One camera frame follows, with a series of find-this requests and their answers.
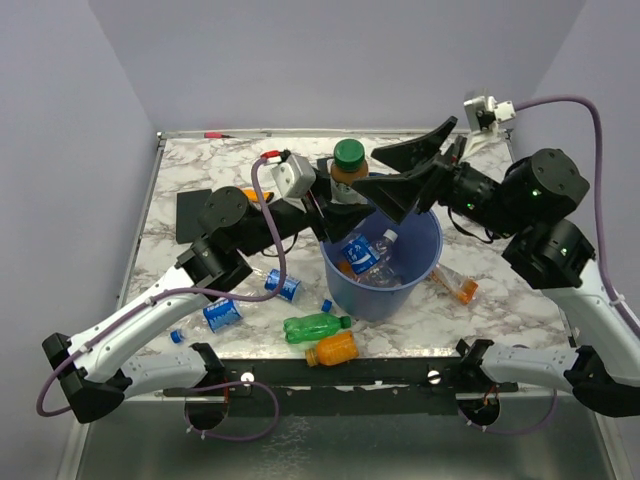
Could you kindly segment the large clear water bottle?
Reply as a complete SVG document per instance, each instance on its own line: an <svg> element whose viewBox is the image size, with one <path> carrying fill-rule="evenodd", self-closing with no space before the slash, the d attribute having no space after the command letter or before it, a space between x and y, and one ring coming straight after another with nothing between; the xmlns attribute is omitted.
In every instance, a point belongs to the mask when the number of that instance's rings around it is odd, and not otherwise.
<svg viewBox="0 0 640 480"><path fill-rule="evenodd" d="M381 237L371 243L380 254L380 260L368 272L359 276L361 283L377 288L392 288L402 284L402 277L396 273L392 265L392 251L397 239L398 234L387 229Z"/></svg>

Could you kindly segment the orange label crushed bottle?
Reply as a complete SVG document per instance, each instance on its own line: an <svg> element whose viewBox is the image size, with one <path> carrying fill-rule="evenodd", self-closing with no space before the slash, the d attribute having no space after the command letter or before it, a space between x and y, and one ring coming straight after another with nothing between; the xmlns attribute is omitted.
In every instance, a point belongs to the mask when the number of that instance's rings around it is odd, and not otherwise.
<svg viewBox="0 0 640 480"><path fill-rule="evenodd" d="M473 301L478 289L475 280L443 264L437 264L434 267L431 278L443 285L463 305L468 305Z"/></svg>

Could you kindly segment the blue label water bottle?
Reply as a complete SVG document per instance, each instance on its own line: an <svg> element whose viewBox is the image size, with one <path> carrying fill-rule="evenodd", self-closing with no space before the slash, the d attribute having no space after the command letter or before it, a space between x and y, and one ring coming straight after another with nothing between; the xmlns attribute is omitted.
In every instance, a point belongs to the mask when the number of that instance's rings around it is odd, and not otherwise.
<svg viewBox="0 0 640 480"><path fill-rule="evenodd" d="M368 272L380 260L380 254L362 233L351 233L340 251L356 276Z"/></svg>

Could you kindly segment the loose blue bottle cap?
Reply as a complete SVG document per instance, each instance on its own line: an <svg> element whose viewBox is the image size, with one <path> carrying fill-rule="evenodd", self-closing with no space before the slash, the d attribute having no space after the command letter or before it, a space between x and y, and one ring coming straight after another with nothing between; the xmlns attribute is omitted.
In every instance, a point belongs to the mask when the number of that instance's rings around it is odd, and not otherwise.
<svg viewBox="0 0 640 480"><path fill-rule="evenodd" d="M333 306L333 303L330 300L324 300L321 307L321 311L328 313L331 311L332 306Z"/></svg>

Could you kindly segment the brown coffee bottle green cap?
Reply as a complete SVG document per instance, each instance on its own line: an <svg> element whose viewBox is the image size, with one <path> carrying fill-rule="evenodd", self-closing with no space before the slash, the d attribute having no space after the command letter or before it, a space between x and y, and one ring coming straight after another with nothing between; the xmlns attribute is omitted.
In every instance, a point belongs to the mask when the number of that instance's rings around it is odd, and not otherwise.
<svg viewBox="0 0 640 480"><path fill-rule="evenodd" d="M341 204L367 203L367 200L352 188L355 180L369 175L365 149L359 140L343 139L335 145L329 173L334 202Z"/></svg>

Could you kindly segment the crushed pepsi bottle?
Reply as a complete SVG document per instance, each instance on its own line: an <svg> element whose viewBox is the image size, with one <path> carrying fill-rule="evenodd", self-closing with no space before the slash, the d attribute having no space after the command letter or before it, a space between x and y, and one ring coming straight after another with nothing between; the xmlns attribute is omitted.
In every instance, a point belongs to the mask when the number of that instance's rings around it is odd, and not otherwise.
<svg viewBox="0 0 640 480"><path fill-rule="evenodd" d="M248 281L256 288L257 294L263 296L275 290L280 281L280 271L274 268L267 270L255 268ZM306 283L290 275L286 276L277 297L292 305L312 310L319 310L324 302L322 295L317 294Z"/></svg>
<svg viewBox="0 0 640 480"><path fill-rule="evenodd" d="M174 344L184 344L187 341L199 341L209 333L217 333L244 318L239 305L231 299L218 300L205 307L202 315L187 321L182 326L169 333L169 339Z"/></svg>

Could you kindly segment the crushed pepsi bottle lower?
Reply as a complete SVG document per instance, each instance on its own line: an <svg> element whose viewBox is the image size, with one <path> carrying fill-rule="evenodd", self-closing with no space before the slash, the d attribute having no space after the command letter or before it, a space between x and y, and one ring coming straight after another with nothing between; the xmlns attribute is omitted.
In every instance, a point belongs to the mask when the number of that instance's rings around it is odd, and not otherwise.
<svg viewBox="0 0 640 480"><path fill-rule="evenodd" d="M184 344L187 341L199 341L209 333L217 333L244 318L239 305L231 299L218 300L205 307L202 315L187 321L182 326L169 333L169 339L174 344Z"/></svg>

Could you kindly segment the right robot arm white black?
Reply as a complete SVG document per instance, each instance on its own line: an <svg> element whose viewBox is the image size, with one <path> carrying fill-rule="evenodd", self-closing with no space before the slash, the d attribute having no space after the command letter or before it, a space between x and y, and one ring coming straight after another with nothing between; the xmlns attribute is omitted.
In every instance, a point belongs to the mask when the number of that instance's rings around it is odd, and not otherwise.
<svg viewBox="0 0 640 480"><path fill-rule="evenodd" d="M620 418L639 412L638 319L610 299L600 254L569 220L589 190L575 163L545 148L495 181L465 161L466 141L447 144L454 127L377 148L388 175L354 181L356 192L395 223L441 205L507 241L503 258L532 289L552 300L578 331L571 349L534 350L491 340L459 343L459 378L469 390L521 382L570 393L583 406Z"/></svg>

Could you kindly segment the orange utility knife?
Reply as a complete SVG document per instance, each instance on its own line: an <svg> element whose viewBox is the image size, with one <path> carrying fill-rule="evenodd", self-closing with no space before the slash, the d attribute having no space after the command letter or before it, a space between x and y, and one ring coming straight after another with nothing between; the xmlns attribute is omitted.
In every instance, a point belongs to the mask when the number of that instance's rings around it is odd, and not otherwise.
<svg viewBox="0 0 640 480"><path fill-rule="evenodd" d="M253 203L258 203L260 198L262 198L266 203L269 203L275 197L275 194L272 191L263 191L262 193L259 193L253 189L243 189L242 192L248 200Z"/></svg>

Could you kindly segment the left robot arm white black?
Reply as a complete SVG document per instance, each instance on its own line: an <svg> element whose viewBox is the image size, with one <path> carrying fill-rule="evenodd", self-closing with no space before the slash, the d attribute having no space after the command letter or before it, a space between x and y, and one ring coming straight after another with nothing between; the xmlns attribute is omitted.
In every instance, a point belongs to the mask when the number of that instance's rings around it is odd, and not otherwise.
<svg viewBox="0 0 640 480"><path fill-rule="evenodd" d="M214 392L226 374L210 345L195 342L148 359L138 351L177 321L233 295L252 272L248 256L307 228L321 241L341 240L374 211L370 205L335 204L313 195L302 207L279 200L258 208L237 187L212 192L199 215L203 234L151 287L84 332L54 333L43 341L53 369L45 384L59 384L68 402L62 410L82 424L141 394Z"/></svg>

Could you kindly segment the red marker on rail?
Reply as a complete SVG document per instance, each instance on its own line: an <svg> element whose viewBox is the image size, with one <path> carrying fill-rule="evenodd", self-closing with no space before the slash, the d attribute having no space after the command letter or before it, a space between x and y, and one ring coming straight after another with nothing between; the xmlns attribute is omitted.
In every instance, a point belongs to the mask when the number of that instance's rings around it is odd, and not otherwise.
<svg viewBox="0 0 640 480"><path fill-rule="evenodd" d="M205 132L203 134L203 138L205 138L205 139L231 139L231 138L235 138L235 137L233 135L229 135L229 134L209 131L209 132Z"/></svg>

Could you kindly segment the orange juice bottle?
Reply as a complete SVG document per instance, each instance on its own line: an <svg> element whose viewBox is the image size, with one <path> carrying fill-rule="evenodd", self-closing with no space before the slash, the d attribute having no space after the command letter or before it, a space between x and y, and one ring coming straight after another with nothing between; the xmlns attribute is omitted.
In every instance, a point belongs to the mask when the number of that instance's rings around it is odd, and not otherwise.
<svg viewBox="0 0 640 480"><path fill-rule="evenodd" d="M335 366L358 357L359 350L350 330L324 338L305 352L309 367Z"/></svg>

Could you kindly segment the black base bar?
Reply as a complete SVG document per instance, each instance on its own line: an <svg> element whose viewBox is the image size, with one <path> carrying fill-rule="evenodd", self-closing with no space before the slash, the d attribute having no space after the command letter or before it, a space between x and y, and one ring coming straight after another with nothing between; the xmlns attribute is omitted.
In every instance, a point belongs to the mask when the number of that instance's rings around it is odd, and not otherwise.
<svg viewBox="0 0 640 480"><path fill-rule="evenodd" d="M226 360L225 379L251 373L275 393L282 415L454 415L458 394L481 398L488 380L458 357L361 358L333 367L303 359Z"/></svg>

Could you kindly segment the black flat box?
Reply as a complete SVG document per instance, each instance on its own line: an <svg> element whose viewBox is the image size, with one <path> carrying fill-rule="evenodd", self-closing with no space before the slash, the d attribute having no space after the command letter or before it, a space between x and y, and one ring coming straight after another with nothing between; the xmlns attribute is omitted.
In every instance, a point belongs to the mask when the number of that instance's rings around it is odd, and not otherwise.
<svg viewBox="0 0 640 480"><path fill-rule="evenodd" d="M179 245L190 244L204 234L198 216L211 194L211 189L202 189L176 195L175 238Z"/></svg>

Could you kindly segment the crushed pepsi bottle upper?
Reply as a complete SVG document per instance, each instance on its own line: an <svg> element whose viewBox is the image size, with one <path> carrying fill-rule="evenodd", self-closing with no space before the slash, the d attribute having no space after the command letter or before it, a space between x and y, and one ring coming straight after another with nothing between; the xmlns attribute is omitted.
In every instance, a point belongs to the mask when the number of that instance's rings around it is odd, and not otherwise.
<svg viewBox="0 0 640 480"><path fill-rule="evenodd" d="M280 271L274 268L267 270L255 268L248 281L256 288L257 294L263 296L275 290L280 281ZM290 275L286 276L277 297L292 305L312 310L319 310L324 302L322 295L317 294L306 283Z"/></svg>

